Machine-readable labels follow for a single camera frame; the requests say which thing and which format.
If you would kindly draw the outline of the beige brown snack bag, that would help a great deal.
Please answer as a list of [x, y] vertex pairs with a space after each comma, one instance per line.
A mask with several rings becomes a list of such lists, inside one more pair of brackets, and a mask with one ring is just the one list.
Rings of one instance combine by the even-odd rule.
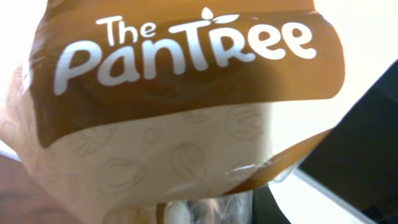
[[1, 139], [86, 223], [268, 184], [344, 80], [313, 1], [1, 2]]

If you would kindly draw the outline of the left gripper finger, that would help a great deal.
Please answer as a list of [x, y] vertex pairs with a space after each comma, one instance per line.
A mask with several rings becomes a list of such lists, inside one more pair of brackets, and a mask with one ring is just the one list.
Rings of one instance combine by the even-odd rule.
[[363, 223], [397, 224], [397, 64], [297, 169]]

